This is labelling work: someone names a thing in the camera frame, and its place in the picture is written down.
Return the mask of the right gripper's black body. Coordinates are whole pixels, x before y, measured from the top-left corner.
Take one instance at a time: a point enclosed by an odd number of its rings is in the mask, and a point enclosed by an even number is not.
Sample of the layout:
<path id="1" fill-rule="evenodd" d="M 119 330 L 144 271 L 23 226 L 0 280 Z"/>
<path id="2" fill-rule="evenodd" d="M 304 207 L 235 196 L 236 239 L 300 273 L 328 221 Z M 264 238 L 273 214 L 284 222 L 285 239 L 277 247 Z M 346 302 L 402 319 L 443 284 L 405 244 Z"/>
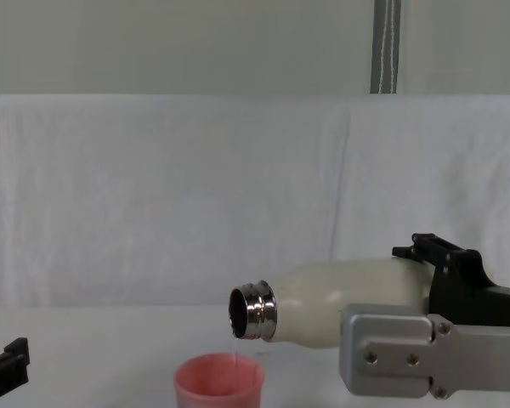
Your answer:
<path id="1" fill-rule="evenodd" d="M 510 288 L 498 286 L 481 263 L 437 268 L 428 312 L 457 325 L 510 327 Z"/>

